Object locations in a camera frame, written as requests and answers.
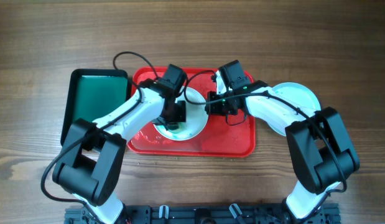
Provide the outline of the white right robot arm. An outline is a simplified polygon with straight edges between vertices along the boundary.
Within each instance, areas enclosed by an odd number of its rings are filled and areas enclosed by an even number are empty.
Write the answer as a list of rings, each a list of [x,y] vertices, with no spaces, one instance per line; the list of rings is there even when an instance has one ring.
[[[277,94],[265,82],[251,82],[238,60],[219,67],[211,79],[216,91],[208,94],[208,114],[227,117],[242,111],[286,136],[297,177],[285,200],[293,221],[307,221],[332,193],[347,190],[346,180],[359,169],[360,161],[336,109],[312,109]]]

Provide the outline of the white plate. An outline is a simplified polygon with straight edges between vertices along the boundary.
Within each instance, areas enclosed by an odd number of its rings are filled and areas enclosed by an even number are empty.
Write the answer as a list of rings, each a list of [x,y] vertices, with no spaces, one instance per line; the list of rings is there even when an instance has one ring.
[[[320,111],[321,106],[315,94],[299,83],[285,82],[272,88],[279,98],[285,98],[287,101],[295,104],[295,107],[310,109],[311,112]],[[286,106],[285,108],[276,108],[269,110],[268,125],[278,134],[286,136],[285,128],[294,121],[302,121],[304,117]]]
[[[163,125],[154,125],[155,129],[165,138],[174,141],[186,141],[197,136],[208,121],[205,105],[194,105],[185,100],[184,94],[177,97],[176,102],[186,103],[186,122],[176,123],[176,129],[165,129]]]

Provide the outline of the green yellow sponge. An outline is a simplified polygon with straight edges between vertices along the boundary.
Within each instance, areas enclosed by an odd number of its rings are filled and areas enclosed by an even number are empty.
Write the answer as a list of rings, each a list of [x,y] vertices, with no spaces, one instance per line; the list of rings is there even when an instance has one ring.
[[[172,133],[179,133],[183,130],[183,124],[182,123],[169,123],[167,125],[167,130]]]

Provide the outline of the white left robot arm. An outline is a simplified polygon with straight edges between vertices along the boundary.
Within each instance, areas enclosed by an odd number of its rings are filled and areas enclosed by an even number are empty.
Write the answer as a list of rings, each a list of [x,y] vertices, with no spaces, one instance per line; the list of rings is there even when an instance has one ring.
[[[187,74],[169,65],[162,77],[147,79],[110,114],[93,122],[76,120],[61,153],[52,162],[52,180],[82,203],[80,223],[126,223],[123,203],[114,194],[126,143],[146,124],[173,129],[186,120],[176,101]]]

